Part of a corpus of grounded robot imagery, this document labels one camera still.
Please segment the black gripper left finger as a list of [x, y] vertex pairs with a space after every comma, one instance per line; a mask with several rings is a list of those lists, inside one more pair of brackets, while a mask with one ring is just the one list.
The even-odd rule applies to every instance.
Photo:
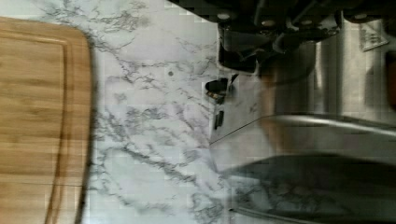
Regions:
[[239, 72], [254, 73], [275, 55], [275, 30], [253, 24], [219, 24], [219, 64]]

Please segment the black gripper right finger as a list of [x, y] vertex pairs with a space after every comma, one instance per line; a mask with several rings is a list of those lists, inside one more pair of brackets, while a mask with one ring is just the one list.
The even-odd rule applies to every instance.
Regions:
[[338, 18], [326, 18], [319, 24], [310, 23], [303, 24], [301, 27], [288, 27], [276, 34], [257, 52], [257, 62], [259, 65], [264, 65], [275, 56], [292, 53], [308, 42], [318, 43], [337, 35], [340, 30], [341, 22]]

